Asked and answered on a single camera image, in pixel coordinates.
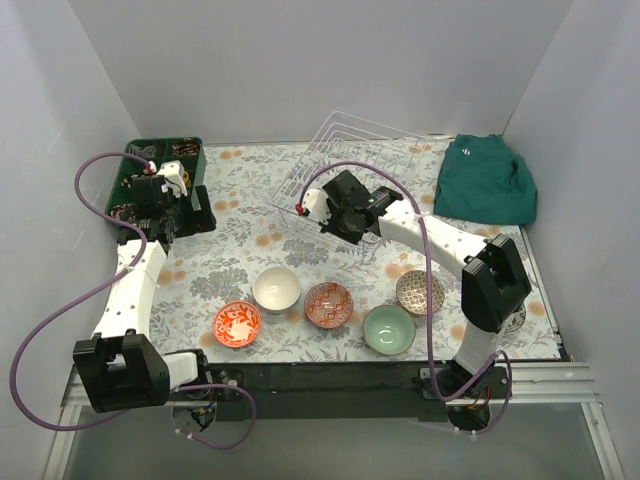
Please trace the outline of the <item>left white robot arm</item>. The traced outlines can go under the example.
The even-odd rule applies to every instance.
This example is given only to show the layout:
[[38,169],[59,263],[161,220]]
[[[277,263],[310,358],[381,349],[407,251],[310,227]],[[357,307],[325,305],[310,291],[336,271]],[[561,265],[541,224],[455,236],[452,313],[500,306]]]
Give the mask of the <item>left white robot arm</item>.
[[132,179],[134,202],[122,218],[118,271],[104,313],[88,340],[78,341],[73,361],[98,413],[161,406],[180,388],[193,400],[213,386],[200,349],[160,354],[150,340],[150,318],[160,273],[174,241],[215,227],[210,210],[194,210],[177,163]]

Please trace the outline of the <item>red patterned bowl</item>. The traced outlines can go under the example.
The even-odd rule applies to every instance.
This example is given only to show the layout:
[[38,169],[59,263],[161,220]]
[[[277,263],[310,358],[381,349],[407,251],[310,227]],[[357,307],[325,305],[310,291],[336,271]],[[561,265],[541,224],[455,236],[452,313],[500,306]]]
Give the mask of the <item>red patterned bowl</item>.
[[304,300],[306,318],[322,329],[344,326],[353,316],[354,302],[349,290],[335,282],[314,285]]

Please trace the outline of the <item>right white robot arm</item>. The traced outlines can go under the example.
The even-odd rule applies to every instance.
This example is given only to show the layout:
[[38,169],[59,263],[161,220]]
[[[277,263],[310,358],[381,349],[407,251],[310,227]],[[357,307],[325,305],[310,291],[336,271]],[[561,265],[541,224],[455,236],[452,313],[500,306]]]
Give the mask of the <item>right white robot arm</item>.
[[399,181],[374,192],[350,172],[352,162],[336,163],[339,174],[319,189],[305,185],[296,211],[316,221],[322,232],[350,243],[367,233],[424,255],[425,269],[438,264],[461,284],[460,305],[467,326],[449,371],[452,387],[440,389],[440,372],[428,361],[431,389],[441,401],[475,397],[489,384],[489,370],[504,351],[499,346],[506,322],[523,305],[532,287],[514,241],[492,239],[454,228],[420,210]]

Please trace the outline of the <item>blue white patterned bowl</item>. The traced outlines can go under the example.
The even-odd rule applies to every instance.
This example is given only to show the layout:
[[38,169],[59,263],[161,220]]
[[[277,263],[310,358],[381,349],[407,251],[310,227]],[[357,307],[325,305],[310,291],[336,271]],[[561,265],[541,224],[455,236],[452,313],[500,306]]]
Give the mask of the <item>blue white patterned bowl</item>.
[[512,333],[519,330],[526,321],[526,305],[521,304],[506,322],[505,332]]

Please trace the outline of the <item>orange floral bowl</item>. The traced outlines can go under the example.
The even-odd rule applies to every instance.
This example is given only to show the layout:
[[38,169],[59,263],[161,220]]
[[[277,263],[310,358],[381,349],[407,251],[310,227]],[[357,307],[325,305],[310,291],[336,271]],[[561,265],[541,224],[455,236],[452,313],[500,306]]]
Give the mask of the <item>orange floral bowl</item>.
[[225,304],[213,320],[216,340],[229,348],[248,346],[257,338],[261,329],[261,313],[255,305],[247,301]]

